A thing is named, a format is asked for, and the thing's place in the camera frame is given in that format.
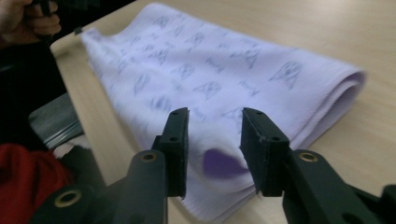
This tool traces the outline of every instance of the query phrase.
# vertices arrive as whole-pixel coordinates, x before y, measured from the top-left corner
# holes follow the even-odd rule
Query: wooden table
[[[127,26],[149,0],[94,22],[104,35]],[[396,183],[396,2],[393,0],[161,0],[224,27],[278,44],[309,49],[362,67],[368,83],[356,104],[310,149],[344,180],[374,195]],[[102,174],[125,176],[137,150],[116,117],[75,35],[52,45],[69,94]],[[198,223],[171,200],[170,223]],[[226,223],[287,223],[281,200],[253,197]]]

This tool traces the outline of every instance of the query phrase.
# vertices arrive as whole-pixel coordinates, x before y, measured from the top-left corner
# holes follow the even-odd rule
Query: cloth
[[[51,151],[0,145],[0,223],[28,223],[51,193],[72,182],[72,175]]]
[[[146,6],[122,32],[82,33],[93,71],[143,149],[169,112],[190,110],[187,195],[205,221],[221,222],[254,192],[238,149],[241,111],[264,112],[306,148],[344,113],[365,75],[356,66],[269,43],[162,4]]]

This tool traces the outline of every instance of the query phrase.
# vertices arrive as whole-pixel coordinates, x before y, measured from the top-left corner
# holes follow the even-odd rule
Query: red fabric
[[[0,223],[25,224],[52,192],[72,184],[72,175],[51,151],[0,145]]]

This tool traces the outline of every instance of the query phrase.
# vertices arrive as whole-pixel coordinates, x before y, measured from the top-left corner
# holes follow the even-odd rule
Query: white fabric
[[[82,34],[121,120],[149,149],[169,112],[190,110],[186,207],[222,221],[254,192],[238,149],[241,109],[266,113],[306,148],[351,106],[364,75],[348,63],[268,43],[161,4],[122,32]]]

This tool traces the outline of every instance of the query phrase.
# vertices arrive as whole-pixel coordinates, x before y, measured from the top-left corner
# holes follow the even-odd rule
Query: towel
[[[91,28],[82,41],[92,70],[141,148],[163,131],[169,112],[187,107],[186,208],[222,222],[254,194],[239,150],[242,108],[264,112],[307,148],[347,112],[365,75],[359,67],[270,43],[147,5],[116,35]]]

